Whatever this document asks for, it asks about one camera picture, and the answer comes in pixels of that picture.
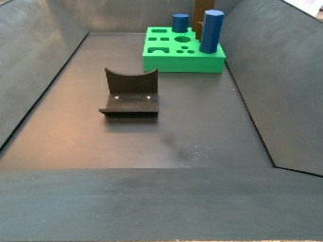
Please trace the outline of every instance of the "black bracket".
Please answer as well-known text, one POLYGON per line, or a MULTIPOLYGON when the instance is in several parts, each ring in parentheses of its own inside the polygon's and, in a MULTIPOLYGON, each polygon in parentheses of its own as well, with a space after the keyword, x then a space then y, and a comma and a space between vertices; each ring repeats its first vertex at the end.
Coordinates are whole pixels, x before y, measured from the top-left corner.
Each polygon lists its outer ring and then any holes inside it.
POLYGON ((157 69, 143 75, 123 75, 105 70, 109 96, 104 115, 157 115, 157 69))

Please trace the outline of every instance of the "green foam block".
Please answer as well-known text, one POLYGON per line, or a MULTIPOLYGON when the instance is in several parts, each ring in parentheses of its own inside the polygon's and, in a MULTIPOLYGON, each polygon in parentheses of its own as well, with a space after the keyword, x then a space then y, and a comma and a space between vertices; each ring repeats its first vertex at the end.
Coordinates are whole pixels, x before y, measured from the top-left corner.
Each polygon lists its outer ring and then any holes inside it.
POLYGON ((219 45, 217 52, 199 51, 199 40, 192 29, 185 33, 172 32, 171 27, 151 26, 144 45, 144 71, 221 73, 225 54, 219 45))

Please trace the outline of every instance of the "gray floor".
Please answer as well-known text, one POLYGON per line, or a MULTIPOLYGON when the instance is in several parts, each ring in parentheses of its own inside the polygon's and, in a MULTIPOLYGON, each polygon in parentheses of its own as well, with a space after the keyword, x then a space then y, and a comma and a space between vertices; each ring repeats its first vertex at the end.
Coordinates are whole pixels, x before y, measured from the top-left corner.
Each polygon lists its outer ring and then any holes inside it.
POLYGON ((97 112, 143 39, 86 38, 2 150, 0 241, 323 240, 323 180, 271 167, 227 70, 160 74, 157 120, 97 112))
POLYGON ((227 69, 159 74, 157 119, 105 119, 104 68, 143 73, 143 34, 92 34, 0 155, 1 169, 269 167, 227 69))

